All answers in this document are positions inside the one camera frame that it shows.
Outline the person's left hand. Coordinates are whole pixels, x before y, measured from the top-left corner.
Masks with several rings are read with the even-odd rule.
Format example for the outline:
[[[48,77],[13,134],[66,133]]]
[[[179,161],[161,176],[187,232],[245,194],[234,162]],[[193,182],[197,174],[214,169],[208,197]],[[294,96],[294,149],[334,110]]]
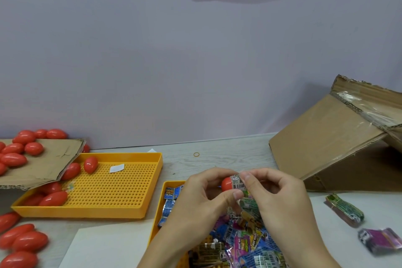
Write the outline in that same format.
[[[238,172],[232,169],[213,167],[191,175],[164,225],[208,230],[210,233],[218,220],[210,215],[210,200],[222,192],[222,180],[235,174]]]

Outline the person's right hand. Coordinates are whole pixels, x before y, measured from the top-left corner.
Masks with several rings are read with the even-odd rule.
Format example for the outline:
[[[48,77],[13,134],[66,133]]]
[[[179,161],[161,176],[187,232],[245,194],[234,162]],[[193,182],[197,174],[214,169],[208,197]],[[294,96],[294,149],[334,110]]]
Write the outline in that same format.
[[[320,233],[303,181],[272,168],[242,172],[251,172],[263,186],[263,200],[257,205],[270,234]]]

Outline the grey printed packet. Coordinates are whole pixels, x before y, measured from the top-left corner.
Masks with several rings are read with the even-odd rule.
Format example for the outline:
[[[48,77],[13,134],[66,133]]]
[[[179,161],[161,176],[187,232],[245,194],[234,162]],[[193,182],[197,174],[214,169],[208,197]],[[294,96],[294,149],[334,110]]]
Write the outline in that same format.
[[[247,191],[247,188],[246,188],[244,182],[241,180],[241,178],[238,174],[230,176],[229,179],[230,179],[229,185],[230,185],[231,189],[239,189],[242,191]]]

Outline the person's left forearm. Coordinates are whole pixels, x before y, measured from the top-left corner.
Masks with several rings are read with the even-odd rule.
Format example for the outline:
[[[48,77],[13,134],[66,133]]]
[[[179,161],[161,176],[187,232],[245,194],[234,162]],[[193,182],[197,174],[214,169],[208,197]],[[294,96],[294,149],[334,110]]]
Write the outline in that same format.
[[[146,248],[136,268],[175,268],[188,250],[201,243],[209,231],[164,225]]]

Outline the person's right forearm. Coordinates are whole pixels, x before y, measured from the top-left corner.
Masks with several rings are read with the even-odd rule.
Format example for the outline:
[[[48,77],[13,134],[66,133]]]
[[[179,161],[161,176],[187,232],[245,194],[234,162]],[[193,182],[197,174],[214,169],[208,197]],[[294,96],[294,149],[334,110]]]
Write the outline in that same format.
[[[271,236],[290,268],[342,268],[327,250],[320,233],[279,232]]]

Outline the pile of colourful printed packets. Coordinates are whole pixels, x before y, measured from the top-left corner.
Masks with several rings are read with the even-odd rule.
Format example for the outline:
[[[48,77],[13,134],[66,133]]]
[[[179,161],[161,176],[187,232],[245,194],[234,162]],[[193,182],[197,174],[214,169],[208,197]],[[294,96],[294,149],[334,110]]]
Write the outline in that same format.
[[[290,268],[248,191],[236,215],[228,208],[209,235],[188,252],[190,268]]]

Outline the yellow tray holding packets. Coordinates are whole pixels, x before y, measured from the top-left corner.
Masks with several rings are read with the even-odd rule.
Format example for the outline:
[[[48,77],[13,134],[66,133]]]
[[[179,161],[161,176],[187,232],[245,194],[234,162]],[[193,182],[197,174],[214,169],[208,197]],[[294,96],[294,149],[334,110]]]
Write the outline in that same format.
[[[158,205],[156,207],[156,212],[155,212],[154,219],[153,219],[152,230],[150,232],[147,246],[150,245],[150,243],[152,242],[152,240],[154,239],[154,237],[156,236],[156,234],[159,231],[158,223],[162,217],[162,210],[163,210],[164,203],[166,201],[164,199],[164,193],[165,193],[166,188],[177,188],[177,187],[183,185],[184,183],[185,183],[185,180],[174,180],[174,181],[165,181],[162,184],[161,191],[158,195],[159,196],[158,197]],[[185,254],[178,261],[176,268],[190,268],[188,260],[189,260],[188,252],[186,251]]]

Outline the brown cardboard box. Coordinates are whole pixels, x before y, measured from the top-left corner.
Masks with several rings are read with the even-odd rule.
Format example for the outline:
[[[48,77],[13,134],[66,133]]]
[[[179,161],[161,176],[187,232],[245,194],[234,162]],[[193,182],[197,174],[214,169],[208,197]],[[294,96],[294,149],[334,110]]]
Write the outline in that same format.
[[[269,146],[308,191],[402,193],[402,92],[338,75]]]

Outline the green packet bundle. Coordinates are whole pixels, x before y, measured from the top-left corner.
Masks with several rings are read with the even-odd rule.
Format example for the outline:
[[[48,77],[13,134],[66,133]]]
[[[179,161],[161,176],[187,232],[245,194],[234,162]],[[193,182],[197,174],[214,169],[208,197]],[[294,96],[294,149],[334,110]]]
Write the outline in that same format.
[[[352,228],[358,228],[365,221],[363,211],[343,200],[337,194],[327,195],[324,204]]]

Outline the white paper sheet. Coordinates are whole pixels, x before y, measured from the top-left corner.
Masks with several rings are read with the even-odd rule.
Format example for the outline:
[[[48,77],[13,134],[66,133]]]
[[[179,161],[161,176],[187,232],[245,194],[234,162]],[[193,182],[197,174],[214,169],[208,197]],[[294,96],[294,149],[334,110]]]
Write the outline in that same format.
[[[136,268],[152,226],[141,220],[80,229],[59,268]]]
[[[359,241],[359,229],[350,227],[324,204],[327,193],[308,194],[324,243],[342,268],[402,268],[402,251],[374,256]],[[338,195],[363,211],[362,228],[391,228],[402,238],[402,193],[349,192]]]

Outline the yellow perforated tray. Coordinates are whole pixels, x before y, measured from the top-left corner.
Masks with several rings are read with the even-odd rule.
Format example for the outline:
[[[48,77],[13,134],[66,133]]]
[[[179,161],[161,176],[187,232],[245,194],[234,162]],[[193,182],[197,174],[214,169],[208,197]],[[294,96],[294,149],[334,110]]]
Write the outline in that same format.
[[[83,167],[85,159],[98,158],[93,174],[81,173],[62,206],[20,206],[38,191],[31,189],[11,209],[25,218],[53,219],[143,219],[163,167],[162,153],[82,153],[74,162]],[[109,173],[111,166],[125,164],[123,171]]]

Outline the purple packet bundle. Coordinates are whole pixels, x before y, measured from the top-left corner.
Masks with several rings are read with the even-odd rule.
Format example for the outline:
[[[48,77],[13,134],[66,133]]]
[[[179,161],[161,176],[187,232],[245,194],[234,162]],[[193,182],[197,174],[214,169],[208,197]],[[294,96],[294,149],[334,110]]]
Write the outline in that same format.
[[[373,255],[387,255],[402,251],[402,238],[391,228],[361,229],[357,237]]]

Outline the flat brown cardboard sheet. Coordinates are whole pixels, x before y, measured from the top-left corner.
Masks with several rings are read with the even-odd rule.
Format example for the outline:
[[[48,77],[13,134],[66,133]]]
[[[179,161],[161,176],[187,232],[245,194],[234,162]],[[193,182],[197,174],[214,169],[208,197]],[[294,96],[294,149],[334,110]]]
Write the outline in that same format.
[[[0,176],[0,189],[30,190],[58,181],[64,169],[83,151],[83,139],[38,139],[44,152],[36,157],[25,155],[27,163],[11,167]]]

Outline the pile of red eggs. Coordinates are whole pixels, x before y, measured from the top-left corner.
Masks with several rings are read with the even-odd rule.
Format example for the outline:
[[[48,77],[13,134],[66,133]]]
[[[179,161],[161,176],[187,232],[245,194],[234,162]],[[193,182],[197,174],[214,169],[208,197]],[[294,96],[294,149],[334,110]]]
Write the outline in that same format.
[[[0,177],[10,168],[19,168],[28,163],[27,157],[37,157],[45,148],[40,139],[67,139],[68,134],[58,128],[22,130],[12,139],[10,144],[0,141]]]

